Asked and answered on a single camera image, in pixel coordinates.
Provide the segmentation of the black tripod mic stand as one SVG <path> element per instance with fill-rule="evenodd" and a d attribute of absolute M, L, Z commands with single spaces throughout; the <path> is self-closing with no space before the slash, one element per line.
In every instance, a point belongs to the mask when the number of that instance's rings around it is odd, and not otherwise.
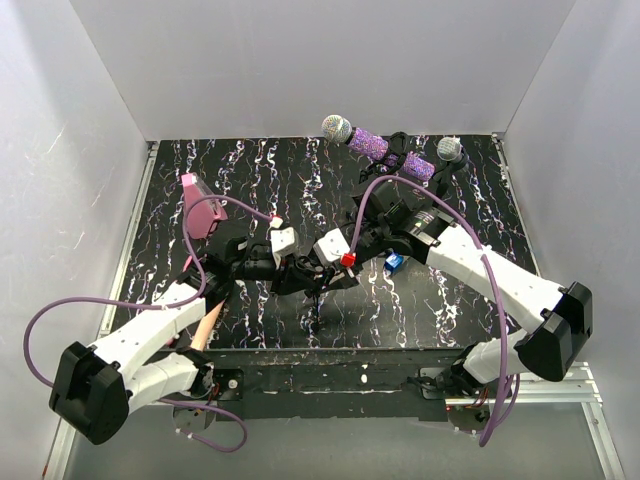
<path fill-rule="evenodd" d="M 310 301 L 310 313 L 304 328 L 307 334 L 316 335 L 327 326 L 342 325 L 346 320 L 344 312 L 345 288 L 338 284 L 323 285 L 316 290 L 306 290 Z"/>

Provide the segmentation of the peach toy microphone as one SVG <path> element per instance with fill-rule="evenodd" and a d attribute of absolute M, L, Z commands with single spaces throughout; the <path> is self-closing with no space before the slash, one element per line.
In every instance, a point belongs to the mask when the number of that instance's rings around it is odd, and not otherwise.
<path fill-rule="evenodd" d="M 200 320 L 190 344 L 191 349 L 197 351 L 203 351 L 205 349 L 223 306 L 223 302 L 219 303 Z"/>

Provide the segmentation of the purple glitter microphone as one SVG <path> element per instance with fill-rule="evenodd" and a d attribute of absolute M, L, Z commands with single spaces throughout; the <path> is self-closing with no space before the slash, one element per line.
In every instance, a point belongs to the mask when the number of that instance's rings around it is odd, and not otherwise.
<path fill-rule="evenodd" d="M 409 150 L 408 135 L 396 132 L 385 139 L 359 127 L 354 127 L 340 115 L 327 116 L 321 125 L 329 142 L 344 144 L 359 155 L 371 160 L 365 174 L 394 174 L 402 172 L 420 182 L 428 182 L 435 166 Z"/>

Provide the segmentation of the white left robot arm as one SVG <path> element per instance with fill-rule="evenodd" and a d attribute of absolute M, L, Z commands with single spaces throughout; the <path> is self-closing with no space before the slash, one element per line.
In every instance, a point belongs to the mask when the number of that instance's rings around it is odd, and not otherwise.
<path fill-rule="evenodd" d="M 152 304 L 116 332 L 64 350 L 50 408 L 100 445 L 143 406 L 177 393 L 205 398 L 214 384 L 214 365 L 202 348 L 180 347 L 159 361 L 152 356 L 211 313 L 236 281 L 267 281 L 276 294 L 288 295 L 317 289 L 322 270 L 305 256 L 275 257 L 268 244 L 200 251 L 162 295 L 169 308 Z"/>

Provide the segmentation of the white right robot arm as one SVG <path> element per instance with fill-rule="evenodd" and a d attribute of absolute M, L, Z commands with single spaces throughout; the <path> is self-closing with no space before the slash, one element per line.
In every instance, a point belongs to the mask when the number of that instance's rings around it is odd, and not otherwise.
<path fill-rule="evenodd" d="M 565 378 L 592 334 L 589 288 L 579 282 L 564 287 L 517 266 L 482 245 L 462 216 L 443 204 L 406 203 L 390 179 L 373 182 L 356 203 L 354 224 L 329 231 L 313 246 L 322 265 L 338 270 L 330 287 L 350 287 L 362 263 L 391 250 L 455 277 L 520 327 L 467 347 L 437 376 L 438 388 L 471 398 L 502 377 Z"/>

